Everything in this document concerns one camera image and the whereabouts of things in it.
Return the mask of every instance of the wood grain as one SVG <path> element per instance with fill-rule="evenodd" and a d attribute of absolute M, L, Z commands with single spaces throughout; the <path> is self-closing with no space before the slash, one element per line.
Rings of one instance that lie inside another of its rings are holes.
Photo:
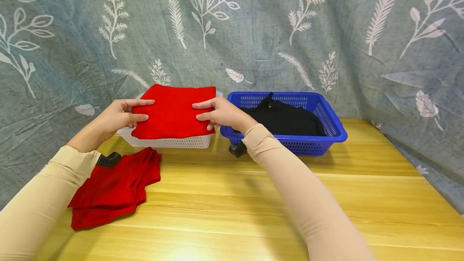
<path fill-rule="evenodd" d="M 464 260 L 464 219 L 370 123 L 343 120 L 348 140 L 301 157 L 378 260 Z M 59 220 L 38 260 L 308 260 L 265 171 L 217 135 L 206 150 L 159 149 L 162 180 L 134 215 L 74 233 Z M 132 154 L 114 136 L 99 149 Z"/>

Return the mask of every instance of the beige sleeve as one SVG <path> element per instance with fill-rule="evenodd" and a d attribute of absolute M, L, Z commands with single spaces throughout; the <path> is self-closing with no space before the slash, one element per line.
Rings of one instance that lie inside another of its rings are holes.
<path fill-rule="evenodd" d="M 306 240 L 311 261 L 374 260 L 327 188 L 264 126 L 257 124 L 248 130 L 243 142 L 289 206 Z"/>
<path fill-rule="evenodd" d="M 100 153 L 63 146 L 0 212 L 0 260 L 31 260 Z"/>

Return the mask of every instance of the red garment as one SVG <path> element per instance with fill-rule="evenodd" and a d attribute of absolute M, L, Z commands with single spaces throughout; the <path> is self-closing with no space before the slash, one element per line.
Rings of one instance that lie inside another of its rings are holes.
<path fill-rule="evenodd" d="M 145 187 L 161 179 L 160 160 L 161 155 L 149 147 L 124 155 L 113 168 L 96 166 L 69 204 L 71 227 L 97 227 L 135 212 L 146 201 Z"/>
<path fill-rule="evenodd" d="M 154 105 L 135 106 L 134 114 L 147 114 L 147 121 L 137 123 L 132 136 L 138 139 L 187 138 L 210 135 L 214 129 L 207 130 L 208 121 L 198 121 L 196 115 L 213 111 L 193 109 L 193 103 L 213 99 L 215 87 L 177 88 L 153 85 L 143 94 L 142 99 L 154 99 Z"/>

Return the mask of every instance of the white basket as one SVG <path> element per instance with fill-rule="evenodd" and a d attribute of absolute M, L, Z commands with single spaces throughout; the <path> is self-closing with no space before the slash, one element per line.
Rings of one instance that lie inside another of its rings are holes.
<path fill-rule="evenodd" d="M 222 93 L 217 91 L 216 96 L 222 97 Z M 155 148 L 208 148 L 212 135 L 195 136 L 183 139 L 166 138 L 166 139 L 138 139 L 132 136 L 134 128 L 124 127 L 116 133 L 121 135 L 129 145 L 134 147 L 155 147 Z"/>

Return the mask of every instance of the blue basket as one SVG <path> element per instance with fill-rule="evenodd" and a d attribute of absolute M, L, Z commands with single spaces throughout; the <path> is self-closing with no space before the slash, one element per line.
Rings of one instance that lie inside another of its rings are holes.
<path fill-rule="evenodd" d="M 232 92 L 227 99 L 239 108 L 254 108 L 267 96 L 269 96 L 269 92 Z M 294 154 L 321 156 L 326 153 L 333 143 L 347 140 L 348 135 L 343 128 L 343 124 L 321 94 L 275 92 L 272 99 L 295 107 L 303 107 L 317 115 L 322 122 L 326 137 L 274 135 Z M 244 137 L 241 133 L 235 133 L 232 127 L 229 126 L 222 126 L 221 134 L 228 138 L 233 145 L 238 145 Z"/>

